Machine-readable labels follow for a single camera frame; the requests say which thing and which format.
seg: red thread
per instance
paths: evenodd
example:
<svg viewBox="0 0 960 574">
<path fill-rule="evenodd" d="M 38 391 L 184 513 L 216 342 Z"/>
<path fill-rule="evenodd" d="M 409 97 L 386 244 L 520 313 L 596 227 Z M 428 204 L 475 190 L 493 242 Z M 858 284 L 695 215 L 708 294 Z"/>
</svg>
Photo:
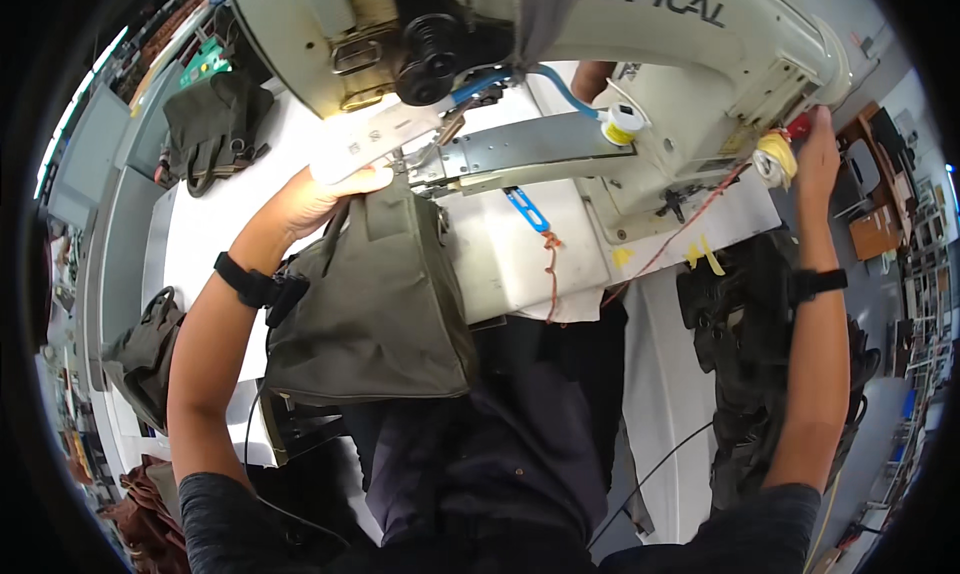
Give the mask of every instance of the red thread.
<svg viewBox="0 0 960 574">
<path fill-rule="evenodd" d="M 664 254 L 664 251 L 666 251 L 667 245 L 670 244 L 670 242 L 673 241 L 675 238 L 677 238 L 680 235 L 680 232 L 687 230 L 687 228 L 690 227 L 690 224 L 696 221 L 697 218 L 699 218 L 702 215 L 702 213 L 707 210 L 707 207 L 711 206 L 711 203 L 714 202 L 714 199 L 717 196 L 720 196 L 721 193 L 726 191 L 727 186 L 729 186 L 731 183 L 734 182 L 734 178 L 740 175 L 740 172 L 743 172 L 744 170 L 746 170 L 747 166 L 749 165 L 750 165 L 750 162 L 747 162 L 744 164 L 740 164 L 736 168 L 733 168 L 733 171 L 730 172 L 726 178 L 724 178 L 724 181 L 720 183 L 720 186 L 718 186 L 716 189 L 714 189 L 712 193 L 710 193 L 710 195 L 706 198 L 706 201 L 703 202 L 703 205 L 700 207 L 700 209 L 697 210 L 697 213 L 693 214 L 693 217 L 687 220 L 686 223 L 679 228 L 679 230 L 671 234 L 670 238 L 668 238 L 666 242 L 663 243 L 663 246 L 661 246 L 657 250 L 657 252 L 654 253 L 654 256 L 650 258 L 650 261 L 647 262 L 647 265 L 641 268 L 640 271 L 638 271 L 636 274 L 634 274 L 633 278 L 631 278 L 630 280 L 627 280 L 626 282 L 621 283 L 620 288 L 618 288 L 613 294 L 607 297 L 606 301 L 600 304 L 600 307 L 601 308 L 606 307 L 607 304 L 609 304 L 611 301 L 613 301 L 615 298 L 618 297 L 620 292 L 623 292 L 624 289 L 630 286 L 630 282 L 640 278 L 643 275 L 643 273 L 647 270 L 647 268 L 650 268 L 650 266 L 653 266 L 654 261 L 656 261 L 660 255 Z"/>
<path fill-rule="evenodd" d="M 557 272 L 554 271 L 554 268 L 557 265 L 557 247 L 563 243 L 560 242 L 556 234 L 549 230 L 540 232 L 540 235 L 546 239 L 543 248 L 550 251 L 550 267 L 544 271 L 553 278 L 553 291 L 550 292 L 550 313 L 546 316 L 546 323 L 549 324 L 553 322 L 553 314 L 557 311 Z"/>
</svg>

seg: black cable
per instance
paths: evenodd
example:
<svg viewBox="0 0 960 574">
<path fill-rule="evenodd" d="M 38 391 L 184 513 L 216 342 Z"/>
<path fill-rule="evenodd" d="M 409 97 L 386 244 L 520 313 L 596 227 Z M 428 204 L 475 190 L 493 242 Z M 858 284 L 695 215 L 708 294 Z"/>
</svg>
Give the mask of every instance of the black cable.
<svg viewBox="0 0 960 574">
<path fill-rule="evenodd" d="M 664 465 L 664 462 L 665 462 L 666 460 L 669 460 L 671 455 L 673 455 L 674 453 L 677 452 L 677 449 L 678 449 L 678 448 L 681 448 L 682 446 L 684 446 L 685 444 L 687 444 L 687 442 L 688 442 L 691 438 L 693 438 L 694 436 L 699 435 L 700 433 L 702 433 L 702 431 L 706 430 L 707 428 L 709 428 L 709 427 L 712 426 L 713 424 L 714 424 L 713 422 L 707 422 L 706 424 L 703 424 L 700 428 L 698 428 L 698 429 L 694 430 L 692 433 L 690 433 L 690 436 L 688 436 L 687 438 L 684 438 L 683 440 L 681 440 L 677 446 L 675 446 L 674 448 L 670 449 L 670 452 L 667 453 L 666 455 L 664 455 L 664 456 L 663 456 L 663 459 L 660 460 L 656 465 L 654 465 L 654 468 L 653 468 L 652 470 L 650 470 L 650 471 L 647 473 L 646 476 L 643 477 L 643 480 L 641 480 L 640 482 L 636 483 L 636 488 L 633 489 L 633 492 L 631 492 L 629 495 L 627 495 L 627 498 L 623 500 L 623 503 L 620 504 L 620 507 L 618 507 L 618 508 L 616 509 L 616 511 L 613 512 L 613 517 L 611 517 L 609 520 L 606 520 L 606 524 L 604 524 L 603 528 L 600 529 L 600 532 L 597 532 L 597 533 L 596 533 L 596 535 L 593 537 L 593 540 L 590 542 L 590 544 L 586 545 L 586 549 L 589 551 L 589 550 L 591 549 L 591 547 L 596 543 L 596 541 L 600 540 L 600 536 L 602 536 L 603 533 L 607 531 L 607 528 L 610 527 L 610 524 L 612 524 L 612 523 L 614 522 L 614 520 L 617 519 L 617 516 L 619 515 L 620 510 L 621 510 L 621 509 L 625 509 L 625 508 L 627 507 L 627 503 L 629 503 L 629 502 L 630 502 L 630 499 L 632 499 L 632 498 L 634 497 L 634 495 L 637 494 L 637 491 L 641 489 L 641 486 L 643 485 L 643 483 L 647 482 L 647 480 L 649 480 L 650 477 L 654 475 L 654 472 L 656 472 L 656 471 L 660 468 L 661 465 Z"/>
<path fill-rule="evenodd" d="M 244 435 L 244 438 L 243 438 L 243 470 L 244 470 L 244 473 L 245 473 L 245 474 L 246 474 L 246 472 L 247 472 L 247 447 L 248 447 L 249 444 L 250 444 L 250 425 L 251 425 L 251 423 L 254 421 L 254 410 L 257 409 L 257 403 L 258 403 L 259 400 L 260 400 L 260 395 L 263 394 L 263 389 L 267 387 L 267 385 L 266 385 L 266 384 L 263 384 L 263 383 L 264 383 L 264 381 L 261 380 L 261 381 L 260 381 L 260 384 L 258 385 L 258 388 L 257 388 L 257 390 L 256 390 L 256 396 L 253 398 L 253 402 L 252 402 L 252 403 L 250 404 L 250 406 L 249 406 L 249 415 L 246 417 L 246 434 Z M 325 440 L 324 442 L 322 442 L 322 443 L 320 443 L 320 444 L 324 444 L 324 443 L 328 442 L 329 440 L 330 440 L 330 438 L 328 438 L 327 440 Z M 250 486 L 253 486 L 253 485 L 254 485 L 253 481 L 251 481 L 251 482 L 249 483 L 249 485 L 250 485 Z M 260 501 L 260 503 L 264 504 L 264 505 L 267 506 L 268 508 L 274 508 L 274 509 L 276 509 L 277 511 L 279 511 L 280 513 L 282 513 L 282 514 L 284 514 L 284 515 L 286 515 L 286 516 L 288 516 L 288 517 L 294 518 L 294 520 L 297 520 L 297 521 L 299 521 L 299 522 L 301 522 L 301 523 L 303 523 L 303 524 L 306 524 L 307 526 L 310 526 L 310 527 L 312 527 L 312 528 L 315 528 L 315 529 L 319 530 L 320 532 L 324 532 L 324 533 L 330 534 L 331 536 L 336 537 L 336 539 L 339 540 L 340 542 L 342 542 L 348 549 L 350 548 L 351 544 L 350 544 L 345 538 L 343 538 L 340 534 L 338 534 L 337 532 L 333 532 L 332 530 L 330 530 L 330 528 L 324 528 L 324 527 L 321 526 L 320 524 L 314 524 L 313 522 L 311 522 L 311 521 L 308 520 L 308 519 L 302 518 L 302 517 L 296 515 L 295 513 L 291 513 L 290 511 L 287 511 L 287 510 L 284 509 L 284 508 L 280 508 L 280 507 L 274 505 L 274 504 L 271 503 L 270 501 L 267 501 L 266 499 L 264 499 L 263 497 L 261 497 L 261 496 L 257 493 L 257 490 L 256 490 L 256 489 L 253 491 L 253 494 L 257 497 L 257 499 Z"/>
</svg>

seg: floor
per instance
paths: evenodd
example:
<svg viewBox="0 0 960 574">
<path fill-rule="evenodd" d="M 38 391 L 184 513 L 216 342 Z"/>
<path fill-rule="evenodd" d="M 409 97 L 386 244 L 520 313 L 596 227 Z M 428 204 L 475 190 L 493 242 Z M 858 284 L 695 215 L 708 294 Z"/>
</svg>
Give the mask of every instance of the floor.
<svg viewBox="0 0 960 574">
<path fill-rule="evenodd" d="M 797 210 L 793 196 L 782 189 L 774 189 L 770 195 L 780 217 L 796 230 Z M 903 315 L 899 273 L 894 268 L 886 275 L 870 275 L 865 264 L 858 261 L 847 219 L 833 218 L 833 214 L 842 208 L 842 205 L 831 207 L 830 230 L 840 266 L 846 269 L 846 311 L 856 318 L 860 328 L 869 335 L 868 348 L 879 347 L 882 350 L 883 361 L 877 376 L 865 389 L 869 408 L 836 484 L 832 506 L 833 490 L 828 489 L 823 497 L 811 538 L 814 563 L 826 549 L 836 544 L 850 521 L 858 518 L 866 501 L 882 497 L 883 488 L 875 487 L 875 481 L 893 449 L 894 428 L 899 422 L 909 387 L 909 382 L 904 379 L 882 377 L 887 366 L 887 326 Z M 618 443 L 613 464 L 613 483 L 608 495 L 610 513 L 634 490 L 636 478 L 628 466 L 628 460 L 628 450 L 623 443 Z M 599 563 L 610 553 L 640 544 L 642 541 L 633 522 L 626 512 L 618 511 L 591 553 L 594 561 Z"/>
</svg>

